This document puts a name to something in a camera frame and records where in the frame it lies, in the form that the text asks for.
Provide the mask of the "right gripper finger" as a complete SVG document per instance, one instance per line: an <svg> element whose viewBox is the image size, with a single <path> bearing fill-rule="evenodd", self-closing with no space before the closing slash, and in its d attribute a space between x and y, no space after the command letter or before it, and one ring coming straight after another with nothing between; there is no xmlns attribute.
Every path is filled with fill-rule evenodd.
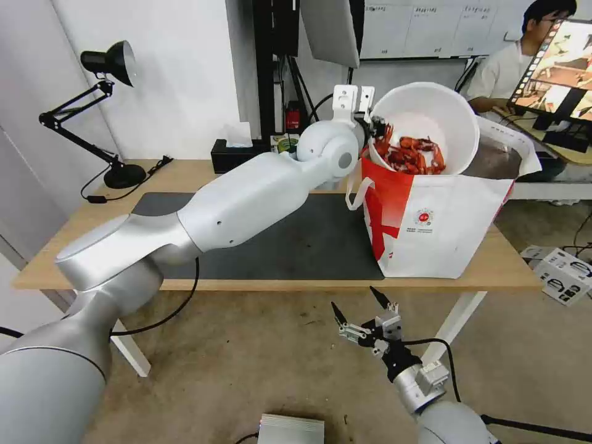
<svg viewBox="0 0 592 444"><path fill-rule="evenodd" d="M399 316L397 303L391 302L383 292L379 291L374 286L370 286L369 288L376 301L382 308L382 313L379 315L380 318L396 318Z"/></svg>
<svg viewBox="0 0 592 444"><path fill-rule="evenodd" d="M376 322L369 320L361 326L349 323L341 310L331 302L331 307L334 313L334 319L339 328L339 335L345 337L347 340L356 343L361 347L375 347L377 340L376 336Z"/></svg>

